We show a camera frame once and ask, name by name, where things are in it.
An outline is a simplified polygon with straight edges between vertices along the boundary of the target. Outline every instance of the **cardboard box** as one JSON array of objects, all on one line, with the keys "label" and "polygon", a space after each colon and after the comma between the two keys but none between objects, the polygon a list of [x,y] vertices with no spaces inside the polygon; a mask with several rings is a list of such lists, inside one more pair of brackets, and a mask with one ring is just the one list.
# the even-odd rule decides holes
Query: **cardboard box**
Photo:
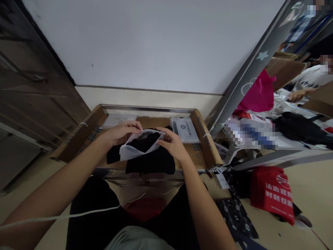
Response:
[{"label": "cardboard box", "polygon": [[[51,159],[57,161],[70,162],[76,155],[81,153],[92,141],[94,141],[106,130],[101,130],[100,126],[107,118],[107,111],[101,105],[96,108],[80,124],[71,135],[59,146],[59,148],[51,155]],[[223,161],[214,145],[212,137],[209,135],[208,129],[198,110],[194,110],[191,114],[191,120],[195,130],[200,138],[201,143],[185,144],[185,148],[193,160],[195,167],[200,170],[211,169],[215,166],[222,166]],[[160,117],[138,117],[138,121],[144,129],[166,127],[170,125],[169,118]],[[181,169],[181,164],[175,160],[176,169]],[[127,161],[118,161],[113,164],[106,164],[106,157],[103,159],[98,168],[125,169]]]},{"label": "cardboard box", "polygon": [[284,58],[284,59],[289,59],[289,60],[297,60],[300,57],[300,55],[277,51],[274,53],[273,57]]},{"label": "cardboard box", "polygon": [[301,107],[333,118],[333,82],[326,83],[310,94],[311,100]]},{"label": "cardboard box", "polygon": [[276,76],[276,81],[273,82],[274,92],[287,85],[308,66],[307,63],[292,59],[272,57],[267,64],[266,71],[270,77]]}]

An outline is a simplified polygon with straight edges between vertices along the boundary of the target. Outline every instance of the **white sheet of paper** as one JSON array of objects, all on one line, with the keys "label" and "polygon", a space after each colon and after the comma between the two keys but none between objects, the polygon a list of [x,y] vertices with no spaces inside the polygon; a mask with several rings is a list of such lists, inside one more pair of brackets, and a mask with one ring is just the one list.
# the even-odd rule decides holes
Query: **white sheet of paper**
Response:
[{"label": "white sheet of paper", "polygon": [[228,182],[226,181],[223,174],[216,174],[215,176],[216,176],[217,180],[219,181],[219,184],[222,189],[229,189]]}]

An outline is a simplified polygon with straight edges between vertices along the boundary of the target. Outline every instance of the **clear plastic bag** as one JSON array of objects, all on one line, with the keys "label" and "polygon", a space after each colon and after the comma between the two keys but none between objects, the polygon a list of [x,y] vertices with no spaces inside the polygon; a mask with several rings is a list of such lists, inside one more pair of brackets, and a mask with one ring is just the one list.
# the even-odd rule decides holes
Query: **clear plastic bag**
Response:
[{"label": "clear plastic bag", "polygon": [[[147,150],[147,152],[141,152],[140,150],[138,150],[130,145],[127,145],[128,143],[131,143],[134,139],[138,139],[138,140],[145,139],[149,134],[153,134],[153,133],[159,133],[160,137]],[[120,150],[119,150],[120,160],[124,161],[124,160],[134,159],[141,155],[145,155],[145,154],[155,151],[160,146],[159,144],[157,144],[157,142],[159,140],[163,140],[164,135],[165,135],[165,133],[163,133],[161,131],[157,131],[157,130],[143,130],[141,134],[132,134],[130,136],[130,138],[127,140],[127,142],[120,147]]]}]

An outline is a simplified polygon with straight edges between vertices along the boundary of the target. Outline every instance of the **red cloth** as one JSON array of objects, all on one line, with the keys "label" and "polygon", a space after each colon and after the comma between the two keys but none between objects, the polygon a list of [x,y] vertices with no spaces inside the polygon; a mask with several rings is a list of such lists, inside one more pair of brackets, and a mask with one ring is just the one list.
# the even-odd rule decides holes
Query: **red cloth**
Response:
[{"label": "red cloth", "polygon": [[137,220],[145,222],[163,211],[164,200],[159,198],[140,199],[127,203],[123,208]]},{"label": "red cloth", "polygon": [[276,77],[270,77],[264,69],[249,91],[245,94],[243,100],[240,102],[233,115],[241,112],[252,110],[254,112],[269,111],[274,107],[274,89],[273,82]]},{"label": "red cloth", "polygon": [[282,168],[258,167],[252,172],[251,205],[281,215],[294,225],[294,210],[288,176]]}]

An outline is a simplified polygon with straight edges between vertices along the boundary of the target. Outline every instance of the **white cord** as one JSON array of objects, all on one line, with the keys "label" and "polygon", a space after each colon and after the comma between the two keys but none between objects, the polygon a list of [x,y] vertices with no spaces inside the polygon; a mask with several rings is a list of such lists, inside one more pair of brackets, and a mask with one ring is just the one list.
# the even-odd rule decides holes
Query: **white cord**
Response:
[{"label": "white cord", "polygon": [[85,122],[80,122],[79,124],[84,124],[86,125],[86,127],[88,127],[88,124],[86,124]]},{"label": "white cord", "polygon": [[208,135],[210,135],[210,136],[211,136],[211,134],[205,134],[203,138],[205,138],[205,136],[208,136]]},{"label": "white cord", "polygon": [[41,221],[48,221],[48,220],[57,220],[57,219],[80,217],[80,216],[87,215],[87,214],[92,214],[92,213],[98,213],[98,212],[104,212],[104,211],[108,211],[108,210],[117,209],[119,207],[120,207],[120,205],[117,206],[117,207],[98,209],[98,210],[88,211],[88,212],[84,212],[84,213],[80,213],[80,214],[60,215],[60,216],[53,216],[53,217],[31,218],[31,219],[27,219],[27,220],[21,220],[21,221],[18,221],[18,222],[14,222],[14,223],[11,223],[11,224],[1,226],[0,231],[5,230],[5,229],[10,228],[10,227],[13,227],[13,226],[18,226],[18,225],[22,225],[22,224],[26,224],[26,223],[30,223],[30,222],[41,222]]},{"label": "white cord", "polygon": [[161,195],[166,195],[166,194],[170,193],[172,190],[174,190],[174,189],[171,189],[170,191],[168,191],[168,192],[166,192],[164,194],[161,194]]},{"label": "white cord", "polygon": [[144,196],[146,193],[143,193],[143,195],[141,195],[139,198],[136,198],[135,200],[132,200],[132,201],[129,201],[129,202],[126,202],[126,203],[132,203],[132,202],[134,202],[134,201],[136,201],[136,200],[138,200],[138,199],[140,199],[142,196]]},{"label": "white cord", "polygon": [[[161,194],[161,195],[166,195],[166,194],[170,193],[172,190],[174,190],[174,189],[171,189],[171,190],[169,190],[168,192],[166,192],[166,193],[164,193],[164,194]],[[136,198],[135,200],[132,200],[132,201],[129,201],[129,202],[126,202],[126,203],[132,203],[132,202],[134,202],[134,201],[136,201],[136,200],[139,200],[139,199],[141,199],[141,197],[144,196],[145,194],[146,194],[146,193],[143,193],[143,195],[141,195],[139,198]]]}]

